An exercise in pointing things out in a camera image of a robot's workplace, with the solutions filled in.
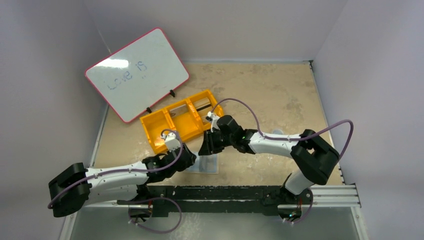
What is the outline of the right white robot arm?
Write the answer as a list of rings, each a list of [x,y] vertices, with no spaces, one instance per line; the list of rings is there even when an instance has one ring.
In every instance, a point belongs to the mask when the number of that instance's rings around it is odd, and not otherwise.
[[[242,128],[232,116],[212,117],[212,127],[203,133],[200,156],[210,156],[233,147],[243,154],[271,154],[294,160],[298,171],[292,173],[283,188],[300,195],[312,185],[326,185],[340,154],[311,129],[301,134],[260,133]]]

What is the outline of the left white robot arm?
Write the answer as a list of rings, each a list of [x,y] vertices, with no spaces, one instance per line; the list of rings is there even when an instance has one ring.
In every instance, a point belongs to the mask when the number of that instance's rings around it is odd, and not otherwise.
[[[93,168],[74,163],[48,183],[48,209],[56,218],[82,207],[107,201],[131,201],[142,193],[141,187],[158,183],[194,165],[196,154],[186,144],[182,148],[158,153],[128,165]]]

